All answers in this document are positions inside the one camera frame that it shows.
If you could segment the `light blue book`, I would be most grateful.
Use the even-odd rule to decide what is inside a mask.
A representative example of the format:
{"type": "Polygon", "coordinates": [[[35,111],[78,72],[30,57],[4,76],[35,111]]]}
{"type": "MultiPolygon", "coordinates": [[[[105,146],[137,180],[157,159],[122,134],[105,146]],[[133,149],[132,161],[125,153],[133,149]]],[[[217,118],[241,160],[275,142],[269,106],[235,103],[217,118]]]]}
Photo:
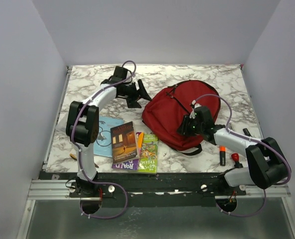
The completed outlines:
{"type": "Polygon", "coordinates": [[[111,147],[111,133],[110,129],[122,125],[124,120],[110,118],[110,117],[99,117],[99,128],[98,136],[94,142],[94,155],[103,156],[103,157],[112,157],[112,147],[111,147]]]}

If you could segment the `purple Roald Dahl book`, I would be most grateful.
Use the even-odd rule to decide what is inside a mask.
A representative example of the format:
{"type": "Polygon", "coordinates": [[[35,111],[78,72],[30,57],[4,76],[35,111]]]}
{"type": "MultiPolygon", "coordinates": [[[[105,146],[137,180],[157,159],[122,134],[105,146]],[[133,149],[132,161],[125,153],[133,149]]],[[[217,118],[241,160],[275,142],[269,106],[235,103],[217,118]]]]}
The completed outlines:
{"type": "Polygon", "coordinates": [[[138,131],[136,133],[136,141],[137,141],[137,151],[138,151],[138,159],[129,160],[127,162],[117,163],[112,165],[112,169],[117,170],[130,170],[130,171],[137,171],[139,168],[140,162],[140,151],[142,147],[144,133],[138,131]]]}

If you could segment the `green Treehouse book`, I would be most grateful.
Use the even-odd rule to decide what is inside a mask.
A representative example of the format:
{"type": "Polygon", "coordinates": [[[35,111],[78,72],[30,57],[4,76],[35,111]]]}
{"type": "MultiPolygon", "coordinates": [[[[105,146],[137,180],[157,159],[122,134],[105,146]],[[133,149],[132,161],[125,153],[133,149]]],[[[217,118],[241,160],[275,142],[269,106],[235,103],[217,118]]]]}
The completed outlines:
{"type": "Polygon", "coordinates": [[[144,134],[140,150],[138,173],[156,174],[158,160],[158,137],[155,134],[144,134]]]}

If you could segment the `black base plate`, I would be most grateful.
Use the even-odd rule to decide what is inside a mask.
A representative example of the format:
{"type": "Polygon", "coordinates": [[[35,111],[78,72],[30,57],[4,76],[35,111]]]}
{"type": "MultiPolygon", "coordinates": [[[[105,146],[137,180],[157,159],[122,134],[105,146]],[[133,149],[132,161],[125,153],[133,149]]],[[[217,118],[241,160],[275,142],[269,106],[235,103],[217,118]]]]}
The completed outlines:
{"type": "Polygon", "coordinates": [[[128,207],[184,207],[202,206],[214,207],[215,196],[223,196],[231,193],[227,198],[235,199],[237,193],[246,195],[244,186],[230,187],[222,180],[220,173],[103,173],[95,178],[98,185],[89,182],[81,182],[75,173],[47,173],[40,172],[39,180],[65,180],[65,186],[72,190],[71,198],[77,193],[81,196],[99,197],[98,200],[82,200],[86,206],[94,203],[103,203],[104,207],[121,208],[128,207]],[[134,196],[132,193],[156,193],[189,191],[189,196],[165,195],[165,196],[134,196]]]}

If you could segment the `dark brown paperback book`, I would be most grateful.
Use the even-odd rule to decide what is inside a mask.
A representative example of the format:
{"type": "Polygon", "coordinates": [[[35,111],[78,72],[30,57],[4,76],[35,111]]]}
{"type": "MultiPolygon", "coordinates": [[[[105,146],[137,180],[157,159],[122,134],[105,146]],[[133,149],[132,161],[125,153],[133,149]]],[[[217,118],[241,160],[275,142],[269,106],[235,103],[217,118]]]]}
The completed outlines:
{"type": "Polygon", "coordinates": [[[136,134],[132,121],[112,127],[110,134],[113,164],[139,159],[136,134]]]}

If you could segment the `purple black highlighter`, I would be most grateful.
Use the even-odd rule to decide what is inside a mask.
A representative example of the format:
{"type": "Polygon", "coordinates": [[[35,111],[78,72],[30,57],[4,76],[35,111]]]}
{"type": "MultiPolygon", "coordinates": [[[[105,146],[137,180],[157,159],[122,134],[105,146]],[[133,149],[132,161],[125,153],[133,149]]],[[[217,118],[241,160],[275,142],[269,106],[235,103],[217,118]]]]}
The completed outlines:
{"type": "Polygon", "coordinates": [[[243,133],[244,133],[246,136],[251,136],[251,133],[250,133],[250,131],[249,131],[248,128],[244,128],[244,129],[243,129],[243,133]]]}

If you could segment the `yellow handled pliers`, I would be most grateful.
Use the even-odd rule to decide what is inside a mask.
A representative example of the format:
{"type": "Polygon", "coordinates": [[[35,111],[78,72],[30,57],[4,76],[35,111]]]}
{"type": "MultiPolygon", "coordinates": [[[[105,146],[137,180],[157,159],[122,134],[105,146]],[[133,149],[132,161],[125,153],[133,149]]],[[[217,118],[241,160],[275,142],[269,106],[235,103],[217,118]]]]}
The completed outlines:
{"type": "Polygon", "coordinates": [[[72,159],[74,159],[75,161],[78,160],[78,159],[77,159],[77,156],[74,155],[74,154],[72,154],[72,153],[70,153],[69,156],[70,156],[72,159]]]}

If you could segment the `orange black highlighter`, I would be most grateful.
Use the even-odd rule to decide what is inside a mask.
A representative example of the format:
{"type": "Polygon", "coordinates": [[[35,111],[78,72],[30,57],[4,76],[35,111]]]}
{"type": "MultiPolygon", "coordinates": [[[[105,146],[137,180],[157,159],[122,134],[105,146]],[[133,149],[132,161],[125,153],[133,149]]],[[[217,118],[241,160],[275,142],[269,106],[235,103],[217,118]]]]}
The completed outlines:
{"type": "Polygon", "coordinates": [[[220,159],[220,165],[225,166],[226,165],[226,148],[224,146],[219,147],[219,159],[220,159]]]}

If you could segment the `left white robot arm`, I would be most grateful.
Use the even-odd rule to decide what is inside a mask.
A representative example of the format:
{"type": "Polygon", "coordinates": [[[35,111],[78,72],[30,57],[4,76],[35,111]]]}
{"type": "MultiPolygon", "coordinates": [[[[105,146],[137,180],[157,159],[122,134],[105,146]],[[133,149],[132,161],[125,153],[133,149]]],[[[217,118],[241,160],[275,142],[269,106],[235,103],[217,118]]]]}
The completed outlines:
{"type": "Polygon", "coordinates": [[[77,179],[82,183],[81,191],[88,197],[98,192],[98,184],[94,181],[97,169],[94,163],[94,142],[99,131],[99,113],[106,104],[114,99],[125,99],[130,109],[140,109],[140,99],[151,101],[142,80],[133,82],[136,64],[128,60],[122,66],[115,66],[114,73],[101,82],[99,89],[78,102],[70,104],[66,135],[75,146],[77,152],[77,179]]]}

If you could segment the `red round stamp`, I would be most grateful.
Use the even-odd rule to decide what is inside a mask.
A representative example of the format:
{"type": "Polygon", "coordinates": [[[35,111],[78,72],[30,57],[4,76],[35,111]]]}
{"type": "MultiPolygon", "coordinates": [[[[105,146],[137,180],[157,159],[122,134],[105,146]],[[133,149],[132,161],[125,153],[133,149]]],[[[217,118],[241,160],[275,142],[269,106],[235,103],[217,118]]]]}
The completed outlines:
{"type": "Polygon", "coordinates": [[[238,153],[231,154],[231,159],[234,161],[235,168],[243,168],[243,165],[239,161],[239,154],[238,153]]]}

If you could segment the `aluminium mounting rail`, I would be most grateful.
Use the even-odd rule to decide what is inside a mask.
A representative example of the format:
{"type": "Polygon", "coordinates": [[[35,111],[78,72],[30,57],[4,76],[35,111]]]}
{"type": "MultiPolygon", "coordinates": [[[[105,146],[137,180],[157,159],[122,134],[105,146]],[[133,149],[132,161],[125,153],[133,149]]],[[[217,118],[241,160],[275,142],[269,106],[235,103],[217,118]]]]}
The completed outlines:
{"type": "MultiPolygon", "coordinates": [[[[32,180],[30,183],[30,188],[28,190],[28,200],[77,200],[81,198],[82,200],[98,200],[99,197],[89,197],[89,196],[81,196],[77,193],[75,198],[70,197],[70,193],[72,190],[68,189],[66,186],[65,180],[32,180]]],[[[291,197],[291,193],[288,186],[272,186],[266,191],[266,196],[269,198],[286,198],[291,197]]],[[[240,195],[237,193],[236,198],[260,198],[264,196],[263,190],[254,186],[247,186],[245,188],[246,195],[240,195]]],[[[178,191],[175,190],[173,192],[156,192],[156,193],[132,193],[130,192],[129,197],[134,196],[146,196],[147,194],[151,194],[152,196],[165,196],[165,195],[179,195],[179,196],[189,196],[192,192],[189,191],[178,191]]],[[[215,196],[216,199],[227,198],[231,195],[228,193],[226,196],[215,196]]]]}

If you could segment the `red backpack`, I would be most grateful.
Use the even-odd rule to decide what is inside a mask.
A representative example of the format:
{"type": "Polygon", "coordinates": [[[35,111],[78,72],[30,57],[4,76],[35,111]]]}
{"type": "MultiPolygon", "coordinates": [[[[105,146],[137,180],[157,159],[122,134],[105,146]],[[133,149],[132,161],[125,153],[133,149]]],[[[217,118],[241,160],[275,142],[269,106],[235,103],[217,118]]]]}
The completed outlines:
{"type": "Polygon", "coordinates": [[[199,80],[187,80],[162,89],[144,108],[142,121],[160,141],[186,156],[202,152],[201,135],[182,131],[181,126],[192,112],[191,103],[209,108],[213,120],[217,119],[221,107],[217,90],[199,80]]]}

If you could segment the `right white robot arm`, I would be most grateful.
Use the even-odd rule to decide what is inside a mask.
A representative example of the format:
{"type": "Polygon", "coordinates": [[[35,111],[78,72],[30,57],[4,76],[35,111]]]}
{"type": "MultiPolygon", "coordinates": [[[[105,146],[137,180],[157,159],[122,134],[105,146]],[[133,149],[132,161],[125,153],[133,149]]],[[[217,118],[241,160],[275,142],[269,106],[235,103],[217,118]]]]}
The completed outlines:
{"type": "Polygon", "coordinates": [[[276,140],[245,136],[226,125],[215,124],[209,108],[205,106],[196,104],[192,112],[183,117],[178,133],[184,136],[201,135],[205,141],[225,146],[247,158],[247,167],[226,171],[224,178],[217,182],[217,190],[222,195],[230,194],[240,185],[267,189],[291,178],[291,169],[276,140]]]}

